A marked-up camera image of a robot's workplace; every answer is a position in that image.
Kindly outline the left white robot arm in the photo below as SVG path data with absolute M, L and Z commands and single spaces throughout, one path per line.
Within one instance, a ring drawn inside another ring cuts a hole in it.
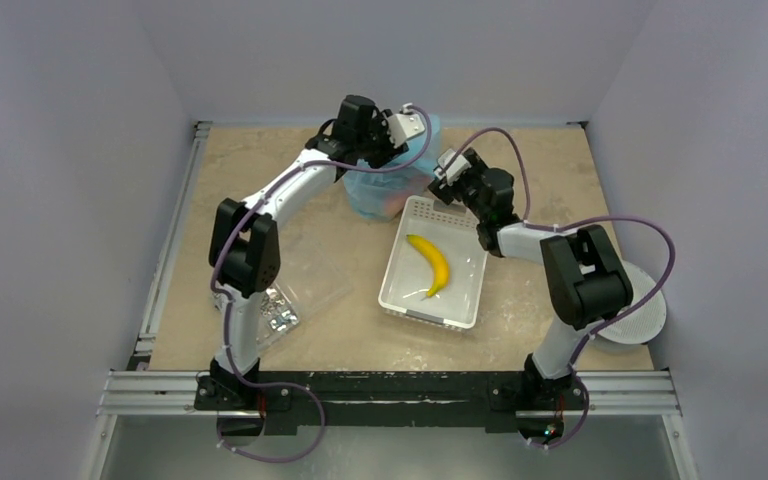
M 211 290 L 225 300 L 222 341 L 200 398 L 244 409 L 257 399 L 261 303 L 281 268 L 279 234 L 310 200 L 349 170 L 377 171 L 407 152 L 425 131 L 416 112 L 380 109 L 364 96 L 348 95 L 274 180 L 241 201 L 217 208 L 209 251 Z

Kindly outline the light blue plastic bag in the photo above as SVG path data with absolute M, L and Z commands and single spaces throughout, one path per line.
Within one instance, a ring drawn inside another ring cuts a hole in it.
M 350 207 L 359 215 L 389 221 L 403 209 L 408 197 L 422 194 L 433 180 L 442 148 L 441 119 L 430 115 L 431 140 L 424 154 L 409 167 L 391 173 L 349 171 L 343 186 Z

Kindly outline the yellow fake banana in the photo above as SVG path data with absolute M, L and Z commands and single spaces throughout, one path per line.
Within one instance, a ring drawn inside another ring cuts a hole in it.
M 442 251 L 426 238 L 408 234 L 406 240 L 427 261 L 432 270 L 431 285 L 426 291 L 426 297 L 432 298 L 449 284 L 451 276 L 449 263 Z

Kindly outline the white filament spool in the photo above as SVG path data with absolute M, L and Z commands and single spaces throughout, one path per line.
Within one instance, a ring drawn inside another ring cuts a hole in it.
M 622 265 L 633 287 L 630 307 L 638 303 L 640 307 L 613 325 L 592 334 L 588 342 L 599 350 L 611 353 L 645 346 L 661 333 L 667 319 L 667 305 L 661 291 L 646 302 L 642 301 L 656 284 L 652 276 L 627 260 L 623 260 Z

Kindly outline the white plastic basket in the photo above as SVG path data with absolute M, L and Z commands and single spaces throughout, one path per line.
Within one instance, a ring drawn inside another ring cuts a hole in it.
M 477 239 L 477 219 L 465 207 L 411 196 L 402 211 L 378 295 L 388 313 L 444 328 L 474 327 L 488 253 Z M 449 282 L 428 296 L 434 271 L 408 237 L 417 235 L 436 247 L 449 267 Z

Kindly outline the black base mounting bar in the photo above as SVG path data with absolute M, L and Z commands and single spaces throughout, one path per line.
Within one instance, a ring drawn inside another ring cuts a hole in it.
M 197 376 L 193 407 L 234 436 L 294 435 L 302 426 L 481 428 L 552 442 L 588 409 L 582 382 L 521 371 L 260 371 L 240 382 Z

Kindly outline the clear plastic screw box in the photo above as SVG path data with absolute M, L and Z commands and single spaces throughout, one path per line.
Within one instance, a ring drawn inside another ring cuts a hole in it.
M 314 238 L 296 235 L 282 243 L 281 268 L 260 306 L 260 353 L 282 341 L 352 291 L 348 277 Z

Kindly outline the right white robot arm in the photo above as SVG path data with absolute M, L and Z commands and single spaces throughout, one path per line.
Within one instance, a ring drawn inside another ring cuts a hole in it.
M 572 384 L 574 351 L 597 324 L 633 300 L 633 286 L 606 230 L 591 225 L 561 233 L 540 230 L 514 212 L 514 178 L 489 167 L 472 148 L 446 150 L 430 191 L 445 204 L 463 204 L 477 219 L 479 244 L 499 258 L 543 267 L 554 318 L 521 376 L 524 399 L 544 407 Z

